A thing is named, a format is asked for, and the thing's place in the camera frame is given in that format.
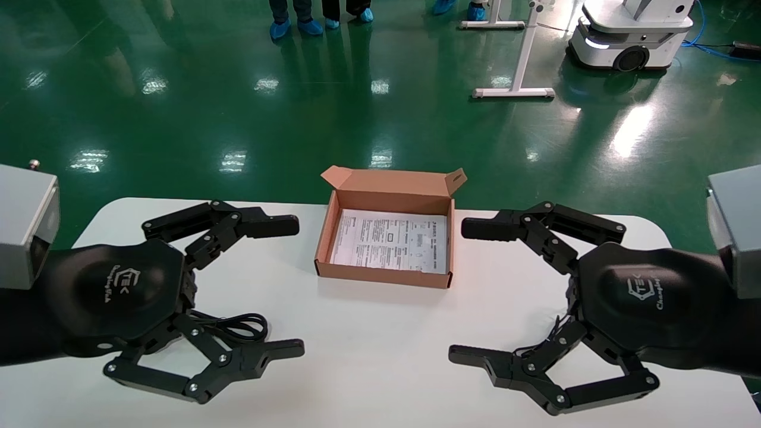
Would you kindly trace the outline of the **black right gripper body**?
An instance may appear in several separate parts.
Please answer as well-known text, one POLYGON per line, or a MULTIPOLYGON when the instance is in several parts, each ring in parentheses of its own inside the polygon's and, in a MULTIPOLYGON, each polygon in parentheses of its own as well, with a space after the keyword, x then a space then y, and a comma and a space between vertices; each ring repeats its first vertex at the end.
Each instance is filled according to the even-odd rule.
POLYGON ((735 294, 717 256, 606 243, 578 261, 576 317, 604 358, 706 369, 735 294))

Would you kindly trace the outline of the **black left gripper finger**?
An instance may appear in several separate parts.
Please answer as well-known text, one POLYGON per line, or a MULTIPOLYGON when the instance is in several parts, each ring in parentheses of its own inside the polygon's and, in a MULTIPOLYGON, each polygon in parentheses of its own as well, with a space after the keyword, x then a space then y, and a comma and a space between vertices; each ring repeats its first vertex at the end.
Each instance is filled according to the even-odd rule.
POLYGON ((206 368, 192 377, 180 376, 139 365, 147 346, 127 348, 106 363, 104 376, 130 388, 178 400, 206 404, 234 382, 259 379, 266 366, 275 360, 302 357, 301 339, 241 344, 226 350, 214 335, 187 314, 179 314, 161 323, 150 334, 157 344, 170 338, 188 339, 209 360, 206 368))
POLYGON ((201 203, 142 225, 147 240, 166 243, 201 233, 185 247, 185 264, 202 270, 217 260, 240 239, 295 236, 300 224, 296 216, 269 216, 261 207, 239 208, 221 200, 201 203))

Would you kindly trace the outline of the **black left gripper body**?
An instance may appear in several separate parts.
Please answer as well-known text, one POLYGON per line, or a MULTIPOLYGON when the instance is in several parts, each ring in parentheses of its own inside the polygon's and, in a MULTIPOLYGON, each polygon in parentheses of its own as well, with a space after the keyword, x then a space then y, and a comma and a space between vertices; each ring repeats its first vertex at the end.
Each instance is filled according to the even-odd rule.
POLYGON ((158 239, 57 250, 40 274, 40 296, 67 357, 142 346, 164 322, 190 311, 196 293, 182 252, 158 239))

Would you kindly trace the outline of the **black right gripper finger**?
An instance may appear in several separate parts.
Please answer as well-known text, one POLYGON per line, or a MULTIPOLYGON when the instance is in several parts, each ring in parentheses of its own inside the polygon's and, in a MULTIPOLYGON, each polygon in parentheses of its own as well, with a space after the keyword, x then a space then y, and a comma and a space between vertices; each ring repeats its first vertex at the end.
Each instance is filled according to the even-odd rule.
POLYGON ((452 345, 448 358, 455 364, 483 368, 494 387, 524 393, 551 416, 639 400, 660 386, 658 377, 636 355, 619 353, 614 353, 614 362, 623 370, 622 376, 569 388, 554 383, 549 369, 589 335, 581 322, 569 320, 533 347, 508 352, 452 345))
POLYGON ((562 275, 575 275, 578 252, 562 240, 562 235, 601 246, 620 244, 626 227, 602 217, 551 202, 525 210, 503 209, 492 219, 465 218, 461 235, 470 240, 522 241, 562 275))

